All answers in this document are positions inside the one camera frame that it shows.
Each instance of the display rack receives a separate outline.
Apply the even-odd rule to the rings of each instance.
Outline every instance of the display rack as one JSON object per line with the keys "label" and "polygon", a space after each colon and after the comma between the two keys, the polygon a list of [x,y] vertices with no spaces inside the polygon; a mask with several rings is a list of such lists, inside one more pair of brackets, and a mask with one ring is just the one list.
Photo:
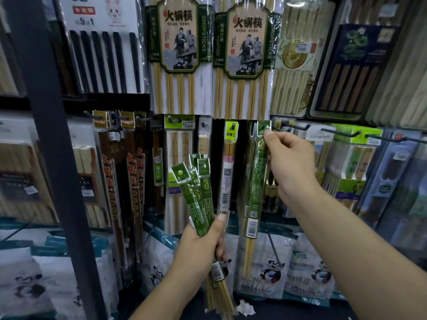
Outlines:
{"label": "display rack", "polygon": [[53,203],[67,238],[83,308],[88,319],[105,320],[107,314],[43,4],[41,0],[3,0],[3,7],[8,14]]}

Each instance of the hand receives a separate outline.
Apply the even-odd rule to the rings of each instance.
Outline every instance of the hand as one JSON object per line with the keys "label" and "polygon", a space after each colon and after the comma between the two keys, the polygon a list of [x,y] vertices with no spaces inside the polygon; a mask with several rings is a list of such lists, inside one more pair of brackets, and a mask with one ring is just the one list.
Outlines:
{"label": "hand", "polygon": [[301,197],[318,187],[314,167],[314,147],[306,140],[288,132],[264,131],[269,149],[268,161],[279,183],[279,195],[289,200]]}
{"label": "hand", "polygon": [[213,221],[209,232],[200,238],[194,228],[188,224],[179,242],[178,252],[167,274],[179,279],[180,290],[190,301],[197,293],[201,283],[206,279],[214,261],[214,253],[218,259],[226,260],[224,227],[227,222],[225,214],[219,214]]}

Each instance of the person's right arm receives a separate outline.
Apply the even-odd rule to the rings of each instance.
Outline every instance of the person's right arm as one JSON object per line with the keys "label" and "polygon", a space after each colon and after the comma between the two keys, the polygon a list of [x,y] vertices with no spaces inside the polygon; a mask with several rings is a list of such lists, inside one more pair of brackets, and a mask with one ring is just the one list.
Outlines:
{"label": "person's right arm", "polygon": [[264,133],[279,195],[360,319],[427,319],[427,274],[318,184],[313,146]]}

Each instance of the person's left arm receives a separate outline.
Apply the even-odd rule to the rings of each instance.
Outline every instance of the person's left arm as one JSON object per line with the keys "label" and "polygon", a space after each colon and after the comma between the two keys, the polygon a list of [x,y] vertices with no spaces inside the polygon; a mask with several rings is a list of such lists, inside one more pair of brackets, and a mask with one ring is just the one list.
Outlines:
{"label": "person's left arm", "polygon": [[133,313],[129,320],[177,320],[195,296],[212,267],[214,253],[225,260],[224,226],[227,216],[219,214],[204,237],[188,225],[178,252],[162,282]]}

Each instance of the crumpled white paper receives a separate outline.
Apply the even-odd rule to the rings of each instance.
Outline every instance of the crumpled white paper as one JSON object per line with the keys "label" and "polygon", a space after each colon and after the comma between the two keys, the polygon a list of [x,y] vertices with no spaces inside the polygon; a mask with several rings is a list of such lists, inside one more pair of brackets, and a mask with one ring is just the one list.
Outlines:
{"label": "crumpled white paper", "polygon": [[240,312],[245,317],[248,315],[254,315],[255,310],[254,307],[251,306],[249,303],[246,303],[243,299],[240,300],[240,304],[236,307],[237,312]]}

